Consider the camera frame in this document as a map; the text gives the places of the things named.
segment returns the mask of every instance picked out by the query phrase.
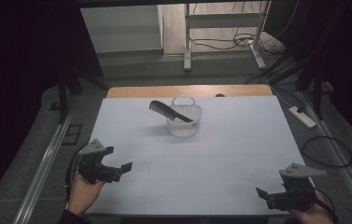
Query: black cable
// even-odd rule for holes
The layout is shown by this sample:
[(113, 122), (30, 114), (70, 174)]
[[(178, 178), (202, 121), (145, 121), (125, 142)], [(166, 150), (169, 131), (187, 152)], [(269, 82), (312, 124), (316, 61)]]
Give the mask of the black cable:
[[(318, 160), (314, 159), (313, 157), (307, 155), (307, 154), (304, 152), (305, 149), (306, 149), (307, 144), (310, 143), (310, 142), (313, 141), (313, 140), (318, 139), (318, 138), (328, 138), (328, 139), (330, 139), (330, 140), (333, 140), (333, 141), (338, 142), (339, 144), (341, 144), (344, 148), (346, 148), (346, 151), (347, 151), (348, 154), (349, 154), (350, 160), (349, 160), (346, 164), (342, 164), (342, 165), (332, 165), (332, 164), (325, 163), (325, 162), (323, 162), (323, 161), (318, 161)], [(303, 144), (303, 146), (301, 147), (301, 154), (304, 155), (306, 158), (310, 159), (311, 161), (314, 161), (314, 162), (316, 162), (316, 163), (318, 163), (318, 164), (321, 164), (321, 165), (323, 165), (323, 166), (329, 166), (329, 167), (333, 167), (333, 168), (345, 168), (345, 167), (349, 166), (349, 165), (352, 163), (352, 151), (351, 151), (351, 149), (350, 149), (344, 142), (342, 142), (341, 140), (339, 140), (339, 139), (337, 139), (337, 138), (334, 138), (334, 137), (325, 136), (325, 135), (316, 136), (316, 137), (313, 137), (313, 138), (307, 140), (307, 141)]]
[(231, 11), (229, 11), (228, 13), (231, 13), (232, 11), (234, 11), (234, 8), (236, 7), (236, 2), (234, 2), (233, 4), (233, 8), (231, 9)]
[(333, 213), (335, 213), (335, 205), (333, 205), (333, 202), (330, 198), (330, 196), (328, 196), (328, 194), (326, 194), (324, 191), (322, 191), (321, 189), (316, 189), (314, 188), (315, 190), (319, 191), (320, 193), (324, 194), (324, 196), (328, 199), (328, 201), (330, 201), (330, 204), (331, 204), (331, 209), (333, 211)]
[(277, 61), (272, 64), (268, 69), (266, 69), (265, 71), (263, 71), (261, 74), (255, 76), (255, 77), (250, 77), (248, 79), (246, 79), (245, 81), (245, 85), (248, 84), (250, 81), (260, 78), (260, 77), (264, 77), (266, 76), (268, 73), (270, 73), (273, 69), (275, 69), (278, 65), (280, 65), (282, 62), (284, 62), (287, 58), (289, 57), (289, 54), (286, 52), (285, 54), (283, 54), (280, 58), (277, 59)]
[[(250, 37), (242, 37), (242, 38), (236, 38), (237, 36), (239, 36), (239, 35), (250, 35)], [(195, 45), (201, 45), (201, 46), (206, 46), (206, 47), (209, 47), (209, 48), (211, 48), (211, 49), (219, 49), (219, 50), (226, 50), (226, 49), (234, 49), (234, 48), (236, 48), (236, 47), (246, 47), (246, 46), (248, 46), (249, 44), (246, 42), (246, 40), (250, 40), (250, 39), (252, 39), (252, 37), (253, 37), (254, 35), (252, 35), (252, 34), (237, 34), (237, 31), (236, 31), (236, 34), (234, 35), (234, 37), (233, 37), (233, 40), (224, 40), (224, 39), (192, 39), (192, 38), (190, 38), (190, 41), (193, 43), (193, 44), (195, 44)], [(223, 42), (233, 42), (234, 43), (234, 46), (232, 46), (232, 47), (229, 47), (229, 48), (225, 48), (225, 49), (221, 49), (221, 48), (217, 48), (217, 47), (214, 47), (214, 46), (211, 46), (211, 45), (207, 45), (207, 44), (202, 44), (202, 43), (196, 43), (195, 41), (196, 40), (212, 40), (212, 41), (223, 41)], [(241, 45), (240, 44), (240, 42), (242, 42), (242, 41), (245, 41), (246, 42), (246, 44), (245, 45)]]
[[(294, 61), (294, 60), (291, 59), (291, 60), (289, 60), (288, 63), (286, 63), (286, 64), (285, 64), (284, 66), (282, 66), (281, 68), (279, 68), (279, 69), (277, 69), (277, 70), (275, 70), (275, 71), (271, 71), (271, 73), (268, 75), (268, 77), (267, 77), (265, 80), (268, 80), (273, 74), (275, 74), (275, 73), (277, 73), (277, 72), (279, 72), (279, 71), (285, 69), (286, 67), (288, 67), (293, 61)], [(258, 83), (262, 83), (262, 82), (263, 82), (263, 77), (260, 79), (260, 81), (259, 81)]]
[(237, 32), (239, 32), (239, 27), (237, 27), (236, 33), (234, 33), (233, 39), (235, 39), (237, 37)]
[(235, 46), (232, 46), (232, 47), (229, 47), (229, 48), (226, 48), (226, 49), (220, 49), (220, 48), (216, 48), (216, 47), (213, 47), (213, 46), (210, 46), (210, 45), (196, 43), (196, 42), (193, 41), (193, 39), (191, 39), (191, 38), (190, 38), (190, 41), (191, 41), (193, 44), (195, 44), (195, 45), (206, 46), (206, 47), (209, 47), (209, 48), (211, 48), (211, 49), (226, 50), (226, 49), (234, 49), (234, 48), (238, 47), (237, 45), (235, 45)]
[(253, 12), (255, 12), (255, 8), (254, 8), (254, 6), (252, 5), (252, 1), (251, 1), (251, 9), (252, 9)]
[(75, 168), (74, 170), (71, 170), (71, 173), (74, 173), (75, 171), (78, 171), (79, 168)]
[(261, 84), (261, 83), (262, 83), (264, 77), (265, 77), (265, 76), (260, 77), (260, 80), (258, 81), (258, 84)]
[(281, 89), (281, 88), (279, 88), (279, 87), (274, 87), (274, 88), (279, 89), (279, 90), (281, 90), (281, 91), (287, 93), (288, 95), (292, 96), (295, 100), (297, 100), (297, 101), (302, 105), (302, 106), (298, 106), (298, 112), (299, 112), (299, 113), (301, 113), (301, 112), (304, 110), (304, 108), (306, 107), (306, 105), (304, 104), (304, 102), (303, 102), (302, 100), (300, 100), (298, 97), (296, 97), (294, 94), (292, 94), (291, 92), (286, 91), (286, 90), (283, 90), (283, 89)]
[(263, 42), (262, 40), (260, 39), (259, 40), (259, 45), (260, 47), (260, 51), (265, 54), (265, 55), (268, 55), (268, 56), (273, 56), (273, 55), (281, 55), (281, 54), (284, 54), (285, 50), (283, 51), (280, 51), (280, 50), (268, 50), (266, 47), (263, 46)]
[(198, 6), (198, 4), (197, 3), (195, 3), (195, 8), (193, 9), (193, 12), (192, 12), (192, 14), (195, 14), (195, 10), (196, 10), (196, 7)]
[(322, 207), (324, 210), (326, 210), (328, 212), (328, 214), (330, 215), (330, 219), (332, 220), (333, 224), (338, 224), (339, 223), (339, 218), (335, 214), (335, 206), (333, 205), (333, 202), (332, 202), (331, 198), (326, 193), (324, 193), (324, 191), (322, 191), (321, 189), (316, 189), (316, 190), (318, 190), (319, 192), (321, 192), (322, 194), (324, 194), (327, 197), (327, 199), (331, 203), (331, 207), (329, 207), (326, 203), (322, 202), (318, 197), (316, 197), (314, 199), (314, 202), (318, 206)]

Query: white tabletop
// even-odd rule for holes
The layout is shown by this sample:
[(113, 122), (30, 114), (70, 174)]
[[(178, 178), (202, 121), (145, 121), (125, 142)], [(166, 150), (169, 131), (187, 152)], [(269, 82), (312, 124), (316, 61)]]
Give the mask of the white tabletop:
[(91, 140), (115, 148), (104, 165), (134, 165), (104, 186), (88, 213), (284, 214), (269, 210), (255, 190), (284, 192), (278, 171), (304, 164), (275, 96), (195, 98), (203, 112), (191, 138), (172, 136), (165, 118), (149, 110), (152, 100), (103, 100)]

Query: floor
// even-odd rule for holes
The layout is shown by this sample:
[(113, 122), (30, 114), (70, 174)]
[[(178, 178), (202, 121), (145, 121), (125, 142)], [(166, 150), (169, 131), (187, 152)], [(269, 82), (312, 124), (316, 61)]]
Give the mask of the floor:
[[(265, 2), (228, 2), (228, 3), (201, 3), (190, 4), (190, 14), (229, 14), (229, 13), (251, 13), (259, 12)], [(180, 54), (184, 52), (185, 46), (185, 6), (163, 5), (163, 53)], [(190, 38), (198, 44), (191, 43), (191, 52), (218, 52), (218, 51), (249, 51), (249, 46), (234, 47), (233, 38), (251, 37), (256, 32), (255, 27), (234, 28), (211, 28), (190, 30)], [(272, 36), (262, 33), (260, 36), (263, 45), (267, 49), (282, 49), (282, 44)]]

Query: comb teeth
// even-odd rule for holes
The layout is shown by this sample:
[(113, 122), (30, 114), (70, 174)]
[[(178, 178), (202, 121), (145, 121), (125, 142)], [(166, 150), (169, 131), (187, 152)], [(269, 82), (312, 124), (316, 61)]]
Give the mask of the comb teeth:
[(189, 119), (177, 113), (172, 107), (159, 101), (151, 101), (151, 103), (149, 104), (149, 109), (167, 117), (170, 120), (175, 120), (175, 118), (179, 118), (184, 120), (185, 122), (193, 122), (192, 119)]
[(162, 102), (152, 101), (149, 104), (149, 109), (167, 117), (170, 120), (175, 120), (175, 118), (176, 118), (176, 115), (174, 113), (175, 111), (171, 107), (168, 107), (168, 105), (165, 105)]

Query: dark background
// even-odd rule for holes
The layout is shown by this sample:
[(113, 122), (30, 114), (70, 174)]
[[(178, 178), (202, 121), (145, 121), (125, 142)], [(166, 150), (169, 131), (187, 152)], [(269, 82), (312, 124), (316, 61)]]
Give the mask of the dark background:
[(80, 10), (0, 1), (0, 179), (58, 75), (102, 76)]
[[(312, 1), (294, 57), (309, 53), (335, 3)], [(352, 4), (320, 60), (334, 88), (331, 99), (352, 125)], [(78, 7), (0, 1), (0, 178), (35, 120), (42, 92), (57, 83), (60, 71), (73, 69), (102, 75)]]

